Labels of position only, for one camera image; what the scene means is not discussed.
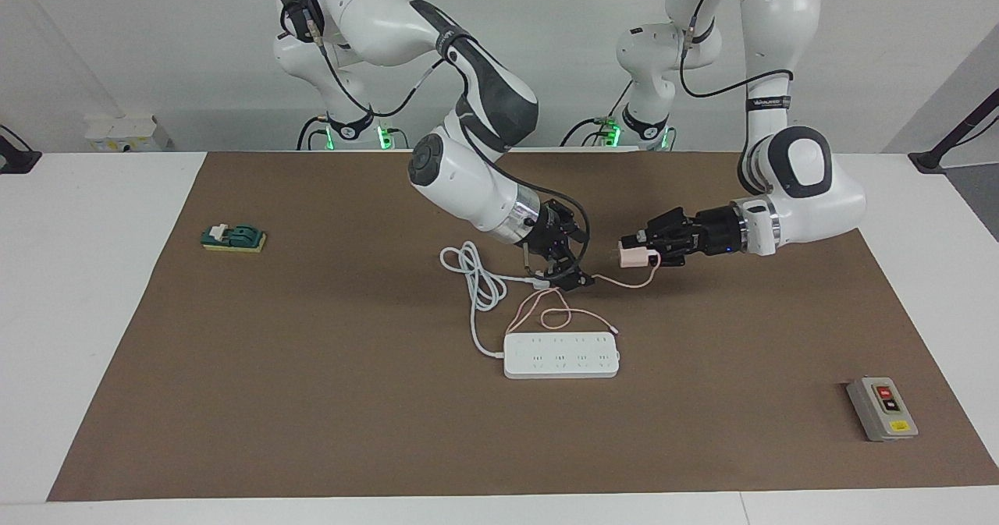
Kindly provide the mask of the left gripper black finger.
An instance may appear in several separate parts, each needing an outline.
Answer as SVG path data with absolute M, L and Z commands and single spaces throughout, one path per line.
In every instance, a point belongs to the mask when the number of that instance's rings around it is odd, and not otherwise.
M 685 256 L 691 254 L 691 238 L 654 239 L 652 250 L 660 267 L 681 267 L 685 265 Z
M 641 244 L 667 239 L 685 239 L 693 226 L 693 220 L 684 213 L 683 208 L 672 208 L 662 215 L 649 219 L 645 229 L 636 233 L 636 240 Z

